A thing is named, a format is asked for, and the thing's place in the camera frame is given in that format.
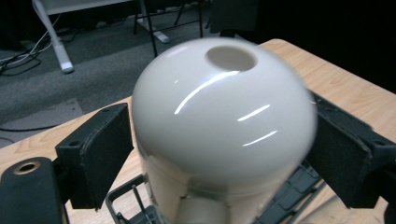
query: chair leg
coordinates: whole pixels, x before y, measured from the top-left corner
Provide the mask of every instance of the chair leg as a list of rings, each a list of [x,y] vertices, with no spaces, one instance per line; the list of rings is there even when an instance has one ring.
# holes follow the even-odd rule
[[[198,0],[198,20],[199,20],[199,35],[200,37],[204,37],[204,31],[202,29],[202,9],[201,9],[202,0]]]
[[[147,5],[149,5],[149,0],[145,1],[145,5],[146,5],[146,8],[147,8]],[[158,52],[157,52],[157,47],[155,45],[155,36],[154,36],[154,31],[152,29],[151,17],[150,17],[149,14],[150,13],[147,12],[149,35],[150,35],[150,38],[151,38],[152,48],[154,49],[154,57],[157,57],[158,56]]]
[[[177,13],[177,18],[176,18],[176,20],[175,20],[174,25],[177,25],[177,24],[178,24],[178,20],[180,20],[181,13],[182,13],[183,10],[184,10],[184,6],[186,6],[185,3],[181,4],[180,11]]]
[[[137,26],[137,19],[138,19],[138,14],[136,13],[136,14],[134,15],[134,35],[135,35],[136,32],[137,32],[137,28],[136,28],[136,26]]]

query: black cable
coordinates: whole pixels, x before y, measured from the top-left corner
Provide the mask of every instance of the black cable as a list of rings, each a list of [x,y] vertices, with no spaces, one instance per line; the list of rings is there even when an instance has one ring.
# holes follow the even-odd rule
[[[109,25],[105,25],[105,26],[101,26],[101,27],[97,27],[97,28],[95,28],[95,29],[70,29],[70,30],[68,30],[68,31],[63,31],[63,33],[66,33],[66,34],[60,34],[60,33],[58,33],[58,36],[65,36],[65,35],[69,35],[68,33],[69,32],[74,32],[73,34],[72,34],[72,37],[70,38],[70,39],[67,39],[67,40],[62,40],[62,42],[64,42],[64,43],[70,43],[70,42],[72,42],[74,39],[75,39],[75,37],[77,36],[77,35],[79,35],[79,34],[85,34],[85,33],[89,33],[89,32],[91,32],[91,31],[94,31],[94,30],[99,30],[99,29],[105,29],[105,28],[110,28],[110,27],[116,27],[116,26],[119,26],[119,25],[123,25],[125,22],[126,22],[126,19],[127,18],[122,18],[122,19],[120,19],[119,21],[115,21],[115,22],[113,22],[113,23],[111,23],[111,24],[109,24]]]
[[[36,46],[36,48],[37,48],[36,52],[31,52],[33,49],[28,49],[25,52],[23,52],[21,54],[18,54],[16,56],[6,60],[4,63],[1,63],[0,64],[0,76],[14,77],[14,76],[20,75],[20,74],[22,74],[24,72],[27,72],[27,71],[39,66],[41,64],[41,60],[38,60],[37,57],[40,54],[40,51],[44,47],[46,47],[48,42],[49,42],[48,38],[47,39],[43,38],[43,40]],[[18,62],[19,58],[22,55],[27,55],[26,58],[29,58],[29,60],[23,62],[24,61],[24,59],[23,59],[22,61]],[[24,65],[26,65],[26,64],[28,64],[28,63],[30,63],[32,61],[36,61],[37,63],[33,64],[32,66],[30,66],[30,67],[28,67],[28,68],[26,68],[26,69],[24,69],[24,70],[22,70],[22,71],[20,71],[18,73],[14,73],[14,74],[6,74],[5,73],[7,70],[11,70],[11,69],[15,69],[15,68],[18,68],[18,67],[22,67],[22,66],[24,66]]]
[[[41,130],[46,130],[50,128],[54,128],[58,126],[59,124],[56,125],[50,125],[50,126],[44,126],[44,127],[39,127],[39,128],[30,128],[30,129],[7,129],[7,128],[0,128],[0,131],[3,132],[9,132],[9,133],[25,133],[25,132],[34,132],[34,131],[41,131]]]

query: gray carpet floor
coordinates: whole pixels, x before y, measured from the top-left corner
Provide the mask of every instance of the gray carpet floor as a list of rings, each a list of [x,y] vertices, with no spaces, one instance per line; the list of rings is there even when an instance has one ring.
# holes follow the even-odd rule
[[[189,10],[181,19],[188,20],[195,13],[195,10]],[[176,14],[165,15],[154,18],[153,23],[161,28],[172,23],[175,17]],[[204,38],[219,36],[210,34],[205,28],[209,17],[210,6],[206,6],[203,10]],[[65,41],[75,66],[71,74],[61,71],[50,47],[37,57],[42,62],[38,67],[13,77],[0,76],[0,128],[24,130],[56,125],[132,95],[139,75],[154,59],[149,32],[138,26],[134,35],[133,28],[133,17],[110,26],[99,23],[99,28],[77,34],[73,41]],[[164,44],[156,40],[159,53],[199,38],[198,23],[163,33],[171,41]],[[16,53],[0,50],[0,60]],[[0,131],[0,147],[35,133]]]

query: black chair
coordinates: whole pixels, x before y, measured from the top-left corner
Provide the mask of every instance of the black chair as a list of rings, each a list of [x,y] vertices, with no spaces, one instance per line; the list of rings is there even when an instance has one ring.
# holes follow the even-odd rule
[[[156,47],[156,40],[154,33],[155,32],[160,32],[168,29],[173,29],[182,25],[187,25],[191,24],[194,22],[199,23],[199,32],[200,32],[200,37],[204,36],[203,32],[203,25],[202,25],[202,1],[203,0],[143,0],[143,1],[136,1],[137,4],[144,3],[144,6],[140,6],[140,8],[143,8],[146,10],[146,12],[141,11],[140,14],[134,15],[134,35],[136,34],[136,26],[137,26],[137,21],[139,19],[144,19],[147,20],[147,26],[148,26],[148,32],[150,34],[151,38],[151,43],[152,47],[154,49],[154,56],[158,56],[158,51]],[[185,21],[182,23],[179,23],[179,19],[181,17],[181,14],[186,10],[186,5],[191,4],[191,3],[196,3],[196,5],[191,5],[191,9],[196,8],[198,15],[196,20],[191,20],[191,21]],[[177,14],[177,17],[175,19],[175,22],[172,25],[162,27],[162,28],[154,28],[152,24],[152,17],[154,16],[160,16],[164,14],[170,14],[170,13],[175,13]]]

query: metal leg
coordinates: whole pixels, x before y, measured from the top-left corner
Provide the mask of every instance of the metal leg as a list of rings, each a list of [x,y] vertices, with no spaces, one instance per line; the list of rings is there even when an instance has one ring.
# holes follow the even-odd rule
[[[52,47],[55,51],[58,63],[61,66],[62,71],[66,74],[73,72],[73,64],[71,63],[69,56],[67,55],[66,49],[64,49],[64,45],[61,41],[59,41],[59,37],[56,35],[56,32],[52,27],[50,18],[46,13],[43,4],[40,2],[40,0],[33,0],[32,4],[35,9],[35,13],[37,13],[37,16],[40,18],[44,26],[47,28],[47,31],[49,32]]]
[[[206,23],[205,29],[209,28],[209,26],[210,26],[210,22],[211,22],[211,19],[212,19],[212,18],[210,18],[210,17],[209,17],[209,20],[207,20],[207,23]]]
[[[147,16],[148,13],[146,11],[146,5],[145,5],[145,0],[139,0],[140,2],[140,10],[142,11],[142,16]],[[137,20],[137,22],[143,26],[143,28],[145,28],[146,30],[150,30],[149,25],[148,25],[148,21],[144,20],[144,19],[139,19]],[[157,39],[159,39],[161,42],[163,42],[164,44],[167,44],[170,42],[170,39],[167,35],[164,35],[162,32],[160,31],[156,31],[154,32],[154,36],[157,37]]]
[[[204,37],[204,31],[202,29],[202,0],[198,0],[198,20],[199,20],[199,35],[200,37]]]
[[[158,52],[157,52],[157,47],[155,46],[154,31],[153,31],[153,27],[152,27],[152,23],[151,23],[151,17],[149,15],[149,13],[147,14],[147,19],[148,19],[149,36],[151,38],[152,48],[154,49],[154,57],[157,57],[158,56]]]
[[[185,3],[181,4],[180,11],[177,13],[177,18],[175,20],[174,25],[178,24],[178,20],[180,20],[181,13],[183,13],[183,10],[184,10],[184,6],[186,6]]]

